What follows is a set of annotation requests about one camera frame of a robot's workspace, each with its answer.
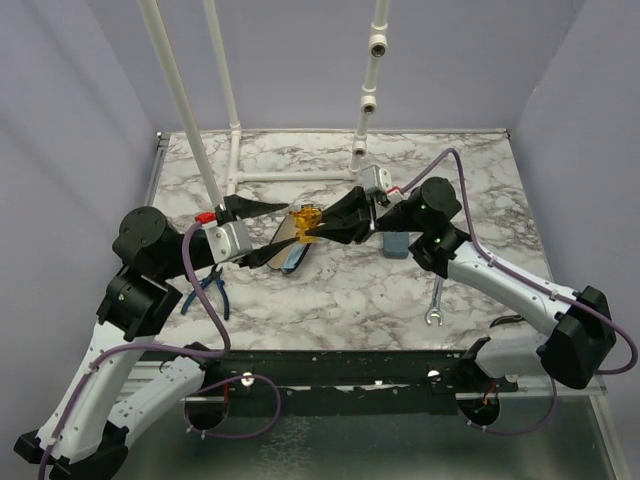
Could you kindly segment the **blue-grey glasses case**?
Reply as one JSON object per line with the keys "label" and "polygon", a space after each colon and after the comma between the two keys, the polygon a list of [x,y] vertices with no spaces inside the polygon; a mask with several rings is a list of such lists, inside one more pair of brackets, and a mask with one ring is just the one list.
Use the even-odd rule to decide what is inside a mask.
{"label": "blue-grey glasses case", "polygon": [[406,259],[409,256],[409,233],[385,232],[383,234],[382,252],[387,259]]}

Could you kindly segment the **orange sunglasses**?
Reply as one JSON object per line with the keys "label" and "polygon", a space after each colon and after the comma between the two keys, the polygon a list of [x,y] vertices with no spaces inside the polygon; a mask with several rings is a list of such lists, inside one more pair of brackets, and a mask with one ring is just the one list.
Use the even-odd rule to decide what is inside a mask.
{"label": "orange sunglasses", "polygon": [[322,210],[312,204],[302,205],[289,212],[295,227],[295,237],[301,244],[313,243],[316,238],[308,234],[309,230],[317,227],[322,221]]}

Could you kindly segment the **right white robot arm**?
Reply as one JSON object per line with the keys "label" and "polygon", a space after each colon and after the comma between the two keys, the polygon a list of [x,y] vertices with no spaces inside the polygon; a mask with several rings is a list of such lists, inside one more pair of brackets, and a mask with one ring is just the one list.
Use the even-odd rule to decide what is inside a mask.
{"label": "right white robot arm", "polygon": [[529,334],[473,344],[459,367],[467,389],[481,391],[506,375],[543,373],[585,388],[616,343],[605,294],[592,286],[577,292],[480,253],[451,221],[461,208],[454,187],[441,177],[427,179],[382,216],[374,199],[355,187],[306,233],[342,244],[363,243],[378,232],[415,233],[409,251],[423,270],[472,287],[527,321]]}

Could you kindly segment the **blue cloth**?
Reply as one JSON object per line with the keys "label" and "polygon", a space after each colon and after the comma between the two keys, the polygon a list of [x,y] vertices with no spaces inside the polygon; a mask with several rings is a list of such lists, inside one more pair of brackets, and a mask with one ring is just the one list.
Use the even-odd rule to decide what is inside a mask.
{"label": "blue cloth", "polygon": [[280,267],[280,270],[284,274],[293,273],[304,260],[307,251],[308,248],[305,245],[295,245],[287,255],[286,259]]}

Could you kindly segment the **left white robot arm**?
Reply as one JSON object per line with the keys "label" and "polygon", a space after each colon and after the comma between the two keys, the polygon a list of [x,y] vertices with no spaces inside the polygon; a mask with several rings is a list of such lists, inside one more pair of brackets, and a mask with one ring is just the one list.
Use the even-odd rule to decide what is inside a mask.
{"label": "left white robot arm", "polygon": [[[38,467],[40,479],[110,479],[137,437],[192,392],[214,392],[213,363],[231,350],[229,333],[196,276],[222,263],[258,267],[289,246],[254,248],[245,224],[284,209],[232,194],[179,232],[159,209],[138,207],[121,221],[113,243],[122,267],[107,286],[82,362],[62,400],[37,430],[21,435],[15,452]],[[184,276],[213,321],[222,347],[176,347],[156,337],[182,294]]]}

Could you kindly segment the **black cylinder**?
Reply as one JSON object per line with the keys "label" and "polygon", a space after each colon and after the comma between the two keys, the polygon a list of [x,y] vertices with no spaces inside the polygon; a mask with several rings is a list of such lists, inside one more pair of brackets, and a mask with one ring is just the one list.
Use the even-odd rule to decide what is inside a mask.
{"label": "black cylinder", "polygon": [[[287,214],[271,239],[271,244],[289,239],[296,240],[296,232],[294,217],[291,214]],[[300,267],[310,247],[311,244],[303,244],[296,240],[271,258],[267,262],[267,266],[284,275],[292,274]]]}

